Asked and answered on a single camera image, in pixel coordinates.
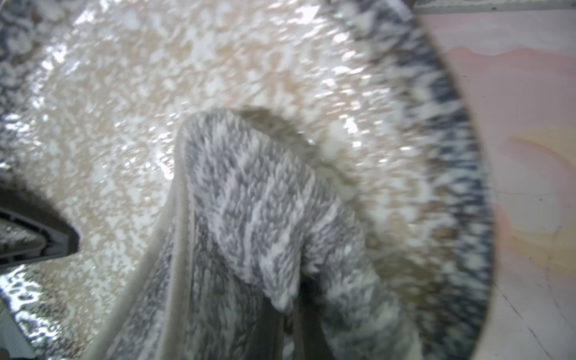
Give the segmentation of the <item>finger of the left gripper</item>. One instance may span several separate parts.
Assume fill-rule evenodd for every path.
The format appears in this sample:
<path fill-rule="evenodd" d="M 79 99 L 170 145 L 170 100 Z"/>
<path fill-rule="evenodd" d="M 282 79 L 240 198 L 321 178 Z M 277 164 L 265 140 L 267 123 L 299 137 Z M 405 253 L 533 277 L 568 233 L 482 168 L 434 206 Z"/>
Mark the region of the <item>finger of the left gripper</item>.
<path fill-rule="evenodd" d="M 47 202 L 1 187 L 1 269 L 68 257 L 80 235 Z"/>

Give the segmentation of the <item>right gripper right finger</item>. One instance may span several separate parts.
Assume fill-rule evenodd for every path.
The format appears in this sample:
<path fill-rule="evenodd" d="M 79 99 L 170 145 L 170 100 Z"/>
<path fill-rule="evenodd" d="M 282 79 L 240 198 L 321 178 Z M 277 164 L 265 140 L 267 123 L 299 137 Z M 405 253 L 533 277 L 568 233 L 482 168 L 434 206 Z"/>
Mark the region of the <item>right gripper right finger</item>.
<path fill-rule="evenodd" d="M 334 360 L 320 323 L 320 310 L 314 304 L 314 287 L 301 284 L 292 311 L 293 358 L 297 360 Z"/>

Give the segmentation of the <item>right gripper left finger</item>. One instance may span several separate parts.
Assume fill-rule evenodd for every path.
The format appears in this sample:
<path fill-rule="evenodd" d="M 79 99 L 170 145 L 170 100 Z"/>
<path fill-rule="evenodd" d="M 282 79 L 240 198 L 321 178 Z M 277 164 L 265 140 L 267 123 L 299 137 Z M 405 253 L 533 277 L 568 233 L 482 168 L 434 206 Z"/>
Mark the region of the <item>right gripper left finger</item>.
<path fill-rule="evenodd" d="M 256 322 L 244 356 L 245 360 L 280 360 L 284 348 L 284 315 L 268 298 L 262 302 L 262 313 Z"/>

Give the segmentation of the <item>speckled silver plate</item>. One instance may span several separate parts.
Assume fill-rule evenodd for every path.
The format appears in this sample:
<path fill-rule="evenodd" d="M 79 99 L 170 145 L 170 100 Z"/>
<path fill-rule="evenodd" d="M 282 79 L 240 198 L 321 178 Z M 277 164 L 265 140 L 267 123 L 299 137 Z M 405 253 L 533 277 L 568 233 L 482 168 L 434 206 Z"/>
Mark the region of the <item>speckled silver plate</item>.
<path fill-rule="evenodd" d="M 473 121 L 401 1 L 3 1 L 1 183 L 80 234 L 1 274 L 41 359 L 78 359 L 152 241 L 191 114 L 238 110 L 358 213 L 426 359 L 469 359 L 493 215 Z"/>

